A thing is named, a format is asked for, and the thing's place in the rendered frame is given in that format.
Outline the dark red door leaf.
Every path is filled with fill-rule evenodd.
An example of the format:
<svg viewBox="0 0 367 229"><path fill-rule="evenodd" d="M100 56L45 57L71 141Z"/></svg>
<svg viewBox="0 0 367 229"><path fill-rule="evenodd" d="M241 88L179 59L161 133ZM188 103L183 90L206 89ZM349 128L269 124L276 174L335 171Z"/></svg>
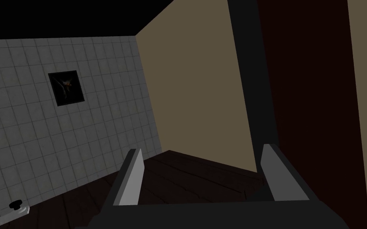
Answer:
<svg viewBox="0 0 367 229"><path fill-rule="evenodd" d="M367 229L347 0L257 2L279 148L350 229Z"/></svg>

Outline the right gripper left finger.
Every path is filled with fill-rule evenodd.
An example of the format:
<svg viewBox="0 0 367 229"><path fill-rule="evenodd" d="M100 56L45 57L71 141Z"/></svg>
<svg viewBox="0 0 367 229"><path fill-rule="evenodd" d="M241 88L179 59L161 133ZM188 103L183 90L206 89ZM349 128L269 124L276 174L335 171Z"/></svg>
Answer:
<svg viewBox="0 0 367 229"><path fill-rule="evenodd" d="M144 175L144 159L141 149L129 150L104 206L137 205Z"/></svg>

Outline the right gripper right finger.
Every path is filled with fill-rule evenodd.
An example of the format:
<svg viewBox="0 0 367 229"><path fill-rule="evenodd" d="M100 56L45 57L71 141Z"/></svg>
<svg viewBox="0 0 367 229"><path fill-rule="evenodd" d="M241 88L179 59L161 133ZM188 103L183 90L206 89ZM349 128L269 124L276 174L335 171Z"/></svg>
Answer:
<svg viewBox="0 0 367 229"><path fill-rule="evenodd" d="M264 144L260 164L275 201L318 200L275 144Z"/></svg>

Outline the dark framed wall picture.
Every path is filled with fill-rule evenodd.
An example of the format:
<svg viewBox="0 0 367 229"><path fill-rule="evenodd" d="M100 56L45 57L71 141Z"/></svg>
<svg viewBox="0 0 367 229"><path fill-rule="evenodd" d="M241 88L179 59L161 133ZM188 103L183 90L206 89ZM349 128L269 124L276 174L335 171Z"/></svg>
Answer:
<svg viewBox="0 0 367 229"><path fill-rule="evenodd" d="M84 102L84 95L76 70L48 74L58 107Z"/></svg>

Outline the grey block with black knob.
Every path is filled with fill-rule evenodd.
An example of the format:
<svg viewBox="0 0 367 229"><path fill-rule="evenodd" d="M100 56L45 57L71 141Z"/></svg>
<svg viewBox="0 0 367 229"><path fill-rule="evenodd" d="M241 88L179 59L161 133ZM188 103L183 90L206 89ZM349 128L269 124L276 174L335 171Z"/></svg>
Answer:
<svg viewBox="0 0 367 229"><path fill-rule="evenodd" d="M9 204L9 207L13 209L10 213L3 215L0 217L0 226L7 224L19 217L25 216L30 211L30 206L22 206L23 201L22 200L16 200Z"/></svg>

